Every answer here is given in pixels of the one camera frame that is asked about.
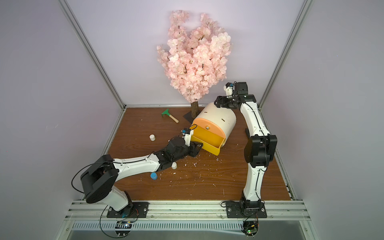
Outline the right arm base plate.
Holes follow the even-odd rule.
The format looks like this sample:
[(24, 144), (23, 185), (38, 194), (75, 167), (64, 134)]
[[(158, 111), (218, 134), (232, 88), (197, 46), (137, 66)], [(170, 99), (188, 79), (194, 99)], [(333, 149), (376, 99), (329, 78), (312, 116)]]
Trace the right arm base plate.
[(261, 201), (240, 203), (234, 201), (225, 201), (221, 204), (226, 209), (227, 218), (267, 218), (265, 205)]

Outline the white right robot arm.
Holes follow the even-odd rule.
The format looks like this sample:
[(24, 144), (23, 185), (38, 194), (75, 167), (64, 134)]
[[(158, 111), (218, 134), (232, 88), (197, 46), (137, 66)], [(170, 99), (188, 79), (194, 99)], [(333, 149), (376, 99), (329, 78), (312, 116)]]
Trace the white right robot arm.
[(244, 158), (248, 173), (240, 209), (245, 216), (250, 216), (264, 206), (261, 198), (263, 177), (274, 159), (278, 139), (263, 123), (253, 96), (219, 96), (214, 104), (218, 108), (239, 109), (246, 120), (249, 138), (244, 148)]

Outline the cream cylindrical drawer cabinet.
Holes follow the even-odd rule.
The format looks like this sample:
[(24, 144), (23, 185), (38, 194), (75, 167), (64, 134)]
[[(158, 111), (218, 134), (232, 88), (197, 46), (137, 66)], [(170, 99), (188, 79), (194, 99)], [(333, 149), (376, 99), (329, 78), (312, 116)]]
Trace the cream cylindrical drawer cabinet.
[(232, 130), (236, 125), (236, 115), (231, 109), (217, 108), (214, 103), (209, 103), (197, 116), (197, 118), (204, 118), (219, 125), (224, 131), (226, 137), (225, 142), (228, 140)]

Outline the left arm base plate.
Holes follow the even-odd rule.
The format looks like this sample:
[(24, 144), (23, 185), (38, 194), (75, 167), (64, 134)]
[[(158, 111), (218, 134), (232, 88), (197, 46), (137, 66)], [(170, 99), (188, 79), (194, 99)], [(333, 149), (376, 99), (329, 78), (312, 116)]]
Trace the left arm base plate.
[(120, 211), (108, 208), (107, 218), (146, 218), (149, 210), (149, 202), (133, 202), (128, 204)]

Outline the orange top drawer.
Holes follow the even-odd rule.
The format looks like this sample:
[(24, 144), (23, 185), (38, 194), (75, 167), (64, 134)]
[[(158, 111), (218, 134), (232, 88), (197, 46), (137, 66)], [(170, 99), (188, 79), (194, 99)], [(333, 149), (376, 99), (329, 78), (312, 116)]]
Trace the orange top drawer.
[(222, 128), (219, 125), (213, 123), (212, 121), (206, 120), (204, 118), (196, 118), (194, 119), (193, 124), (197, 125), (198, 128), (202, 129), (203, 131), (208, 131), (221, 138), (226, 137)]

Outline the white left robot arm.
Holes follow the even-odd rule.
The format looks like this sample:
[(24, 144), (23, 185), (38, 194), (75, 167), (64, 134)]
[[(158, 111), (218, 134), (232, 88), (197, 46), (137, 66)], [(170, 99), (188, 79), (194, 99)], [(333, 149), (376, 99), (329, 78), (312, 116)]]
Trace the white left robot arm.
[(148, 156), (114, 159), (111, 155), (103, 155), (81, 175), (85, 200), (88, 204), (105, 203), (119, 212), (129, 206), (131, 200), (127, 193), (115, 187), (115, 182), (142, 173), (166, 170), (187, 156), (196, 157), (202, 147), (202, 143), (175, 137), (165, 148)]

